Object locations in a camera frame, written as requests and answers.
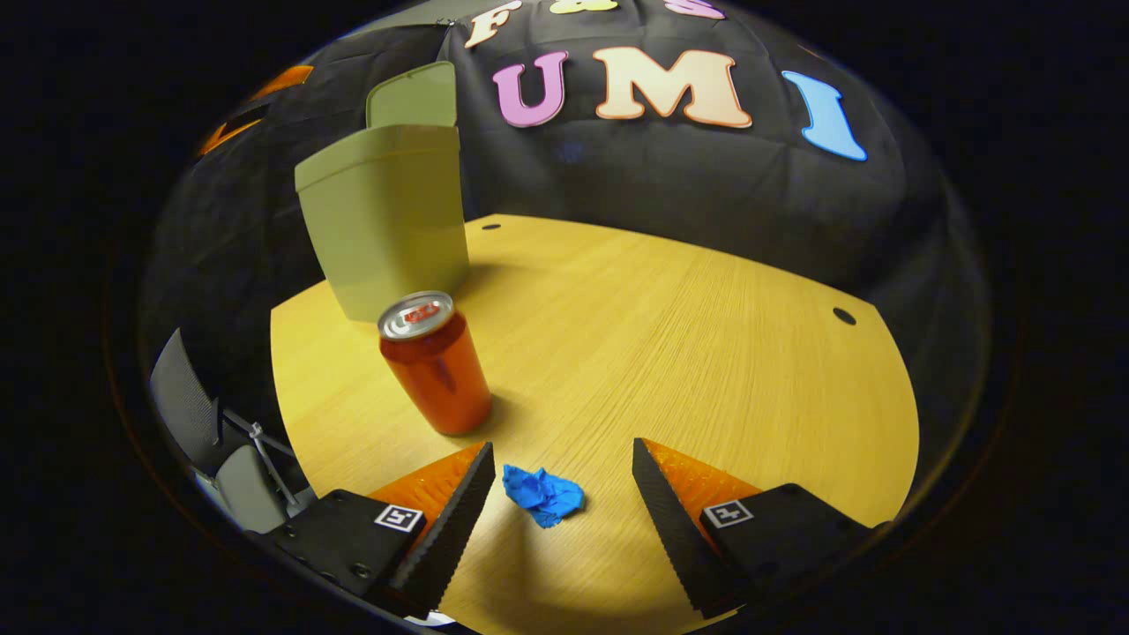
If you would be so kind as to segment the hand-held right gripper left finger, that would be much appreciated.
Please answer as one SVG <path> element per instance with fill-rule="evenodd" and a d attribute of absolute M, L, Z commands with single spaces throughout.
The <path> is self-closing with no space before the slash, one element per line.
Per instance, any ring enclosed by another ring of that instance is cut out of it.
<path fill-rule="evenodd" d="M 425 618 L 449 586 L 495 482 L 481 442 L 367 496 L 336 489 L 265 534 L 282 565 L 399 617 Z"/>

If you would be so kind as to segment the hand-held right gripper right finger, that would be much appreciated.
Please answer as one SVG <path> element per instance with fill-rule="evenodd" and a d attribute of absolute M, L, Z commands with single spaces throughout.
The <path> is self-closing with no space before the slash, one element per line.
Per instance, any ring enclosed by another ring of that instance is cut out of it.
<path fill-rule="evenodd" d="M 646 437 L 632 441 L 632 478 L 683 594 L 704 618 L 819 586 L 892 519 L 865 519 L 791 478 L 752 482 Z"/>

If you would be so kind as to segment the blue paper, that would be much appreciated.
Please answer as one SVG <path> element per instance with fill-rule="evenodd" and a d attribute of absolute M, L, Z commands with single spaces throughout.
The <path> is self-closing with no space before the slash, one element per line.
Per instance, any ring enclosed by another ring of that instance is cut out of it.
<path fill-rule="evenodd" d="M 540 469 L 530 473 L 516 466 L 504 466 L 505 494 L 533 517 L 537 527 L 551 529 L 564 517 L 584 508 L 586 495 L 580 486 Z"/>

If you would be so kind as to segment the red pop can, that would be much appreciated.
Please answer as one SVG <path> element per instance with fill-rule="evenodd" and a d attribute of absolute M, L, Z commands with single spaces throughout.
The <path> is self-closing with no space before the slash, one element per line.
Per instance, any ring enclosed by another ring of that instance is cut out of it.
<path fill-rule="evenodd" d="M 467 318 L 439 290 L 400 298 L 378 320 L 379 350 L 415 409 L 445 437 L 480 429 L 492 408 Z"/>

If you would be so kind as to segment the green desktop garbage bin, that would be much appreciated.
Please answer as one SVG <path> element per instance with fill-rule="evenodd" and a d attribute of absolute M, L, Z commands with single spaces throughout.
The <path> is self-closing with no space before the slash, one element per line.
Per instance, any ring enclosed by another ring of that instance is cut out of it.
<path fill-rule="evenodd" d="M 351 321 L 374 323 L 415 292 L 467 280 L 456 73 L 432 62 L 367 93 L 364 128 L 299 160 L 310 245 Z"/>

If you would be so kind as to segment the wooden desktop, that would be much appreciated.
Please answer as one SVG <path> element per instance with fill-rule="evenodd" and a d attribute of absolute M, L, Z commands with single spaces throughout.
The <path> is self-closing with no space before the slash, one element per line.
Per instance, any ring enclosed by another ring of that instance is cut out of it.
<path fill-rule="evenodd" d="M 771 266 L 578 221 L 465 226 L 455 296 L 490 419 L 443 437 L 393 377 L 378 329 L 326 282 L 271 310 L 285 429 L 316 494 L 367 495 L 461 446 L 578 482 L 541 529 L 493 482 L 440 610 L 481 635 L 682 635 L 706 620 L 632 477 L 644 437 L 758 488 L 798 482 L 864 527 L 891 521 L 918 466 L 914 389 L 865 301 Z"/>

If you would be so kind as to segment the grey chair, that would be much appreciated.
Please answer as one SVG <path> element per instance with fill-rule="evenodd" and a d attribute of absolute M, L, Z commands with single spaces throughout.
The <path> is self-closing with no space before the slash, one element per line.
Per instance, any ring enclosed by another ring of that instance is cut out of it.
<path fill-rule="evenodd" d="M 149 389 L 198 490 L 234 527 L 266 534 L 316 499 L 287 443 L 205 393 L 180 330 L 154 363 Z"/>

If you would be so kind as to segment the black backdrop cloth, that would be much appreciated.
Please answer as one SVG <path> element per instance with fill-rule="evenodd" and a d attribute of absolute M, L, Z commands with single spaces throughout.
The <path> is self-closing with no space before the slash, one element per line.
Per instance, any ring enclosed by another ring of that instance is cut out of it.
<path fill-rule="evenodd" d="M 662 0 L 551 14 L 524 3 L 464 49 L 469 18 L 338 40 L 310 76 L 236 112 L 246 131 L 196 160 L 154 226 L 138 302 L 145 369 L 181 331 L 205 388 L 282 430 L 269 314 L 320 282 L 295 165 L 364 127 L 371 87 L 454 64 L 465 216 L 588 221 L 723 250 L 870 302 L 914 386 L 921 466 L 968 430 L 991 358 L 991 298 L 968 207 L 914 125 L 866 80 L 735 5 L 723 20 Z M 681 113 L 597 116 L 593 53 L 639 47 L 669 66 L 689 49 L 733 56 L 751 127 Z"/>

